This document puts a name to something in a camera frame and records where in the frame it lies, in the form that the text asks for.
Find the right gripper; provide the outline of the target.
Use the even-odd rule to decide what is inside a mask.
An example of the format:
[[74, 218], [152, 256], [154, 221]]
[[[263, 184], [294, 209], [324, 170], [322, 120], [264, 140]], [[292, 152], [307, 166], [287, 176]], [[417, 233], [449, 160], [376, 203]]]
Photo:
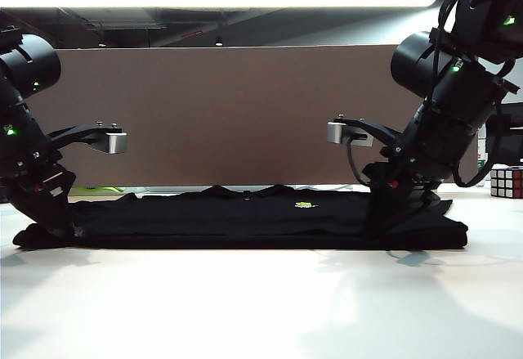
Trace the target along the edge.
[[440, 197], [431, 191], [442, 183], [439, 161], [419, 157], [374, 162], [364, 167], [363, 174], [371, 187], [365, 215], [367, 237], [390, 234], [415, 215], [440, 203]]

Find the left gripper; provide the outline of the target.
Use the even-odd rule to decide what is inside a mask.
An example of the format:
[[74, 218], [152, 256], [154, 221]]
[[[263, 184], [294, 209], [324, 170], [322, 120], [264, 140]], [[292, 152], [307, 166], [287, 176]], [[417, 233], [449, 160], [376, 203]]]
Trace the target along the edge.
[[35, 152], [1, 161], [7, 200], [48, 233], [61, 239], [82, 237], [74, 205], [68, 200], [75, 174], [59, 164], [62, 154]]

